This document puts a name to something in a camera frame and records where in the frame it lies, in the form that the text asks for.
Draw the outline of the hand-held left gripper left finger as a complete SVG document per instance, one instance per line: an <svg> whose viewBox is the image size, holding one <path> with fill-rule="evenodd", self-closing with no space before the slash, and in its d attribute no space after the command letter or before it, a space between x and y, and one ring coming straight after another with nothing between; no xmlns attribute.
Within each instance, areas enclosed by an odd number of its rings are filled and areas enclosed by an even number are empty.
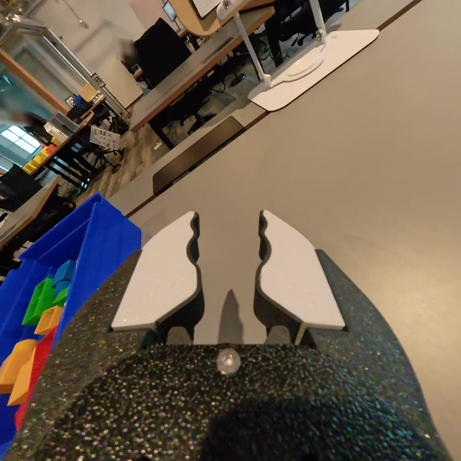
<svg viewBox="0 0 461 461"><path fill-rule="evenodd" d="M113 331L158 326L202 293L199 214L189 211L142 248L112 320Z"/></svg>

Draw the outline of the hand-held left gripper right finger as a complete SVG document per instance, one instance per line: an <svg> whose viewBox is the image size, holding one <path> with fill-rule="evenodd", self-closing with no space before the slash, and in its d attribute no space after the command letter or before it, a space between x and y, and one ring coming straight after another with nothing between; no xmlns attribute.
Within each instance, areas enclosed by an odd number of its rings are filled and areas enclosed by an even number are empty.
<svg viewBox="0 0 461 461"><path fill-rule="evenodd" d="M270 332L284 327L292 344L310 328L341 331L346 322L313 244L271 211L259 215L260 264L254 313Z"/></svg>

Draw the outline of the blue plastic block bin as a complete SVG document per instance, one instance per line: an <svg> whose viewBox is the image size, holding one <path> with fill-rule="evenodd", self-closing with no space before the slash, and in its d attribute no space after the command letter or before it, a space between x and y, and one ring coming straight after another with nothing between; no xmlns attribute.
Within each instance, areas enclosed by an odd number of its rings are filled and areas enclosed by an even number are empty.
<svg viewBox="0 0 461 461"><path fill-rule="evenodd" d="M56 339L89 297L135 251L141 248L141 230L100 193L95 193L44 234L19 259L0 290L1 362L21 339L33 337L32 327L22 326L33 289L66 261L76 261L63 317Z"/></svg>

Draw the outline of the pile of colourful mega blocks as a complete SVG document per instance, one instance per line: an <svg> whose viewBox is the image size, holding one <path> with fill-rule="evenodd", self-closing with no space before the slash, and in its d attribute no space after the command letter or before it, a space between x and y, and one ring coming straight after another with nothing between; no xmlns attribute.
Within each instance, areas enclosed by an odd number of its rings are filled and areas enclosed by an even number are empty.
<svg viewBox="0 0 461 461"><path fill-rule="evenodd" d="M55 270L23 263L1 285L1 443L13 439L50 354L69 280Z"/></svg>

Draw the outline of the black office chair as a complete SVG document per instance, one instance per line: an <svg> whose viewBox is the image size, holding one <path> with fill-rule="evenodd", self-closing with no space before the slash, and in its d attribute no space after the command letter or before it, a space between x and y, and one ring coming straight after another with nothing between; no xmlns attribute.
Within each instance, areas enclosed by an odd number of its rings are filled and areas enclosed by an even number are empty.
<svg viewBox="0 0 461 461"><path fill-rule="evenodd" d="M95 162L92 164L92 166L94 168L96 168L98 164L102 166L109 166L111 174L114 175L121 168L121 163L124 159L125 149L126 149L125 147L114 149L114 148L103 147L103 146L100 146L94 143L90 143L89 152L91 152L95 157ZM109 158L109 156L112 154L119 157L118 163L114 163Z"/></svg>
<svg viewBox="0 0 461 461"><path fill-rule="evenodd" d="M190 56L183 39L162 18L134 42L137 63L148 89L154 89Z"/></svg>

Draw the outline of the grey wood-edged desk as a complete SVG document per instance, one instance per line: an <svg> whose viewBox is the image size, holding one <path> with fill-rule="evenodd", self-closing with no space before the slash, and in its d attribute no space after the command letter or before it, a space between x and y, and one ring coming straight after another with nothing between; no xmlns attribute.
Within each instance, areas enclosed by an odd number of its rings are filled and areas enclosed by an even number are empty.
<svg viewBox="0 0 461 461"><path fill-rule="evenodd" d="M82 114L72 112L71 117L57 111L49 121L40 125L46 131L48 137L44 146L39 148L39 152L48 146L49 157L44 165L30 176L38 177L46 169L56 174L63 171L65 176L70 174L81 175L83 167L73 158L76 151L72 147L76 144L82 145L78 142L78 136L83 133L84 128L90 125L94 115L93 110L88 110Z"/></svg>
<svg viewBox="0 0 461 461"><path fill-rule="evenodd" d="M57 175L53 181L34 194L18 210L5 218L0 227L0 247L6 245L39 216L50 201L50 197L57 192L60 182L61 176Z"/></svg>
<svg viewBox="0 0 461 461"><path fill-rule="evenodd" d="M136 102L130 119L132 133L140 130L153 117L176 101L243 41L233 19L214 34L205 37L208 40L198 50Z"/></svg>

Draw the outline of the white printed paper sheet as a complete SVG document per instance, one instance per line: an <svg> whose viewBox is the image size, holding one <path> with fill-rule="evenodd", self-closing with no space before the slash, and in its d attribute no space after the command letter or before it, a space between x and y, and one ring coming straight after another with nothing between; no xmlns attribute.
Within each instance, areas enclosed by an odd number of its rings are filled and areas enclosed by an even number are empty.
<svg viewBox="0 0 461 461"><path fill-rule="evenodd" d="M89 142L116 151L119 149L121 135L104 130L95 125L90 127Z"/></svg>

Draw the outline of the row of yellow storage bins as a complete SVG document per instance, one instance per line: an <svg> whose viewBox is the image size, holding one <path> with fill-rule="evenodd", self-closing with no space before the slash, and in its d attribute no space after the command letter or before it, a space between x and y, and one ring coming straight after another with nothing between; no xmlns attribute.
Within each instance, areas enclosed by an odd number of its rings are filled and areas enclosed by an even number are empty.
<svg viewBox="0 0 461 461"><path fill-rule="evenodd" d="M32 175L41 166L44 165L48 157L49 157L49 150L47 146L47 147L44 147L35 157L33 157L24 167L22 167L22 170L28 175Z"/></svg>

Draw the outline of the bright paned window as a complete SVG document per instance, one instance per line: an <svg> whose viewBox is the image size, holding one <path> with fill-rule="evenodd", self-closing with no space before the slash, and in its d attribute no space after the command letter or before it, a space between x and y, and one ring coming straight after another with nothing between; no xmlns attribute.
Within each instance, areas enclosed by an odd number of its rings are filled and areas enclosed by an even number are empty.
<svg viewBox="0 0 461 461"><path fill-rule="evenodd" d="M1 136L29 154L33 154L41 148L41 144L37 139L16 125L3 129Z"/></svg>

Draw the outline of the printed instruction sheet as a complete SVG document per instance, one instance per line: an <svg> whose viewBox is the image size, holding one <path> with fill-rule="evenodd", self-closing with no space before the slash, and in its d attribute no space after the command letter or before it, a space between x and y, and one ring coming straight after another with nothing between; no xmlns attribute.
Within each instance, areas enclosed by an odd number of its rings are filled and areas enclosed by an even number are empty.
<svg viewBox="0 0 461 461"><path fill-rule="evenodd" d="M192 4L200 19L207 18L211 13L216 12L221 0L192 0Z"/></svg>

